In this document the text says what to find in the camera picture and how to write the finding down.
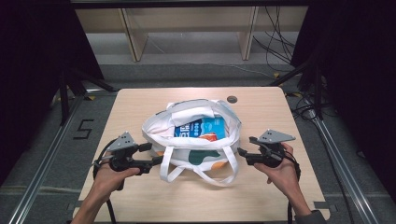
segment hand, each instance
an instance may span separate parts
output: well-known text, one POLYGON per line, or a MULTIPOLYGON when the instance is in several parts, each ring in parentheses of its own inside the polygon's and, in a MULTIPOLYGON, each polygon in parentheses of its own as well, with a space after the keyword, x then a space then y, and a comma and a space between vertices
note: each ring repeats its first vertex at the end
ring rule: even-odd
MULTIPOLYGON (((288 144, 282 143, 282 147, 289 152, 286 153, 287 156, 288 154, 293 154, 293 148, 288 144)), ((267 184, 274 183, 275 186, 288 197, 297 216, 307 216, 311 214, 311 210, 306 204, 304 195, 301 192, 297 174, 294 169, 294 163, 292 161, 283 159, 276 168, 268 167, 262 163, 255 163, 254 167, 268 176, 267 184)))
POLYGON ((111 193, 120 186, 122 180, 139 173, 139 168, 130 168, 122 172, 113 171, 104 161, 72 223, 93 223, 102 204, 110 198, 111 193))

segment white tote bag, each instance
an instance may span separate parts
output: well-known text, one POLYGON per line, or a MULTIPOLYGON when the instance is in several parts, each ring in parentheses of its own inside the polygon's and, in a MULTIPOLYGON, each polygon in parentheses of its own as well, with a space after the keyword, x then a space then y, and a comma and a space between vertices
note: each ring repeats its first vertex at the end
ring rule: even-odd
POLYGON ((166 110, 146 120, 142 132, 152 144, 152 156, 163 155, 160 171, 162 180, 172 182, 187 169, 194 171, 212 185, 225 187, 233 182, 238 173, 238 162, 234 154, 239 147, 240 128, 239 118, 227 103, 221 100, 199 99, 168 105, 166 110), (203 129, 210 130, 212 126, 221 126, 222 123, 224 136, 220 139, 212 139, 213 133, 201 135, 203 129), (189 125, 190 134, 182 134, 186 128, 189 129, 189 125), (220 168, 227 162, 233 170, 228 177, 218 180, 205 173, 220 168), (170 164, 176 166, 171 172, 170 164))

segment light wood tabletop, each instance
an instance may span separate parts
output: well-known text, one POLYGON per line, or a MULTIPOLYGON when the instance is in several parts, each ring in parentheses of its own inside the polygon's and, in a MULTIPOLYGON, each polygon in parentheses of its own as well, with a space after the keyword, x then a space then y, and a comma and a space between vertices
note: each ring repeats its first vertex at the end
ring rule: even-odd
MULTIPOLYGON (((95 158, 108 142, 128 131, 137 144, 146 143, 142 124, 150 116, 165 110, 168 103, 191 99, 223 100, 237 98, 230 104, 242 122, 241 148, 258 153, 258 147, 250 144, 250 136, 259 137, 267 129, 296 137, 288 142, 294 148, 294 156, 300 163, 301 189, 311 209, 314 202, 325 202, 303 141, 297 130, 283 91, 278 87, 229 87, 229 88, 166 88, 125 89, 118 93, 109 115, 95 158)), ((110 197, 119 222, 255 222, 287 220, 287 198, 273 185, 266 184, 265 174, 248 166, 245 159, 235 155, 239 173, 229 187, 216 187, 206 183, 192 171, 184 171, 174 182, 160 179, 160 166, 154 166, 149 174, 133 176, 125 180, 122 191, 110 197)), ((150 160, 148 152, 134 154, 136 160, 150 160)), ((226 176, 229 167, 209 172, 214 177, 226 176)), ((79 196, 82 201, 92 185, 92 170, 79 196)), ((326 219, 328 209, 319 209, 326 219)), ((104 204, 96 222, 109 221, 104 204)))

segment bag handle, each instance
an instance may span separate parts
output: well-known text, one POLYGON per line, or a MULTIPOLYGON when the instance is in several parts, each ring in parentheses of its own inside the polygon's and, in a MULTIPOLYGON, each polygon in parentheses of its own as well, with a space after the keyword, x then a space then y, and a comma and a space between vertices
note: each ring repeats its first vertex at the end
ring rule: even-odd
POLYGON ((161 163, 161 170, 160 170, 160 177, 161 180, 164 180, 168 183, 174 181, 176 177, 178 177, 186 168, 192 169, 196 174, 198 174, 202 179, 204 179, 206 182, 219 186, 219 187, 226 187, 228 186, 233 180, 236 178, 236 175, 238 173, 238 162, 236 161, 236 157, 233 153, 233 150, 231 147, 227 146, 223 148, 224 153, 227 157, 228 162, 231 165, 231 168, 233 169, 233 173, 222 179, 222 180, 216 180, 205 174, 202 170, 200 170, 197 166, 193 165, 179 165, 177 166, 171 173, 169 173, 169 164, 170 160, 174 151, 174 147, 167 147, 164 154, 163 154, 163 162, 161 163))

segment silver bracket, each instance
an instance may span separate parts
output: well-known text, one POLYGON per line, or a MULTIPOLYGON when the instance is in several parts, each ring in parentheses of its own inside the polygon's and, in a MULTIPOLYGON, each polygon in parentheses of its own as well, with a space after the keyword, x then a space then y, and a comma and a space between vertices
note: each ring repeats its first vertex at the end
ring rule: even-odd
POLYGON ((116 141, 114 141, 106 150, 117 151, 134 145, 136 145, 136 143, 132 136, 128 132, 125 132, 120 135, 119 138, 117 138, 116 141))
POLYGON ((295 139, 296 138, 294 136, 291 136, 289 134, 280 133, 280 132, 268 129, 265 133, 262 134, 262 136, 260 136, 257 139, 257 141, 259 141, 261 143, 274 144, 274 143, 292 141, 295 139))

